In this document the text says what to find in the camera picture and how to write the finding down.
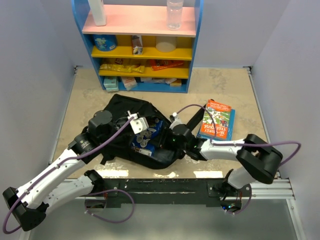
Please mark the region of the black backpack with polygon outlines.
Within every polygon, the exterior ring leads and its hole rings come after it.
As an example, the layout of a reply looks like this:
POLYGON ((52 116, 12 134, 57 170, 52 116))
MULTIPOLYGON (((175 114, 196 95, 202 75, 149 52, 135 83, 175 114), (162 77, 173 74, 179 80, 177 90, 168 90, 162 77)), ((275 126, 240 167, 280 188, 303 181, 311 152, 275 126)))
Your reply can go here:
POLYGON ((201 155, 205 139, 195 137, 189 124, 171 124, 152 103, 116 93, 74 140, 80 154, 110 140, 85 157, 86 164, 99 154, 104 163, 119 157, 153 170, 165 169, 184 156, 205 160, 201 155))

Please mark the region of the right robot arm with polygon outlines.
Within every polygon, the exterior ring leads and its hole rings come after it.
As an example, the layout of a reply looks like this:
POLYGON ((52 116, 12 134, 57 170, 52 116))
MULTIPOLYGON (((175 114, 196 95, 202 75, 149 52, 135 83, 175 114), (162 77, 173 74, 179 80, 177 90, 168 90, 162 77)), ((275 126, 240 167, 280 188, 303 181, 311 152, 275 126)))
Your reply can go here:
POLYGON ((236 141, 215 141, 195 137, 185 124, 166 127, 160 135, 160 147, 196 161, 238 161, 241 167, 231 169, 215 187, 216 191, 230 197, 255 181, 272 184, 283 159, 282 153, 255 134, 236 141))

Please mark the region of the dark blue cartoon book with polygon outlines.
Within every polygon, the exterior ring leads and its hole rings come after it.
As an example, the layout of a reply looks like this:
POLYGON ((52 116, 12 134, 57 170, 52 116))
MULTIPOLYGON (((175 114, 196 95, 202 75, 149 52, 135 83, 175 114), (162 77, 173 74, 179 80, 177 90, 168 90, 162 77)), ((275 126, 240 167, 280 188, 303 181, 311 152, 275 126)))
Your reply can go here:
POLYGON ((162 126, 163 120, 158 118, 152 119, 147 130, 135 135, 131 142, 131 149, 137 153, 152 157, 156 147, 151 143, 151 140, 159 135, 162 126))

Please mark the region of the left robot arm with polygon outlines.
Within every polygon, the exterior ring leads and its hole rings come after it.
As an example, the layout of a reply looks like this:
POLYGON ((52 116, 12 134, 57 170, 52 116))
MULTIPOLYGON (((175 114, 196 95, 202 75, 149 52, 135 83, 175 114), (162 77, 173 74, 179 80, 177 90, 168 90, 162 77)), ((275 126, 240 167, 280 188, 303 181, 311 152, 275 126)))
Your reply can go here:
POLYGON ((95 170, 86 171, 67 185, 63 182, 100 155, 107 145, 133 124, 137 115, 129 112, 120 128, 113 126, 112 119, 109 111, 96 112, 56 161, 24 185, 8 187, 2 193, 8 207, 2 224, 5 234, 34 229, 53 210, 77 197, 108 193, 104 179, 95 170))

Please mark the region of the blue orange book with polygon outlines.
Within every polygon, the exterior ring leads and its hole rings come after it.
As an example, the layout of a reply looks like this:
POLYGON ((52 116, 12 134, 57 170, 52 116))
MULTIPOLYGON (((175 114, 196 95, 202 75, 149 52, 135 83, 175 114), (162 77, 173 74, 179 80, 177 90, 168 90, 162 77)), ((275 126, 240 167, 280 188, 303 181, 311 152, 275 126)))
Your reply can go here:
POLYGON ((206 104, 198 134, 219 141, 232 139, 235 111, 232 107, 213 99, 206 104))

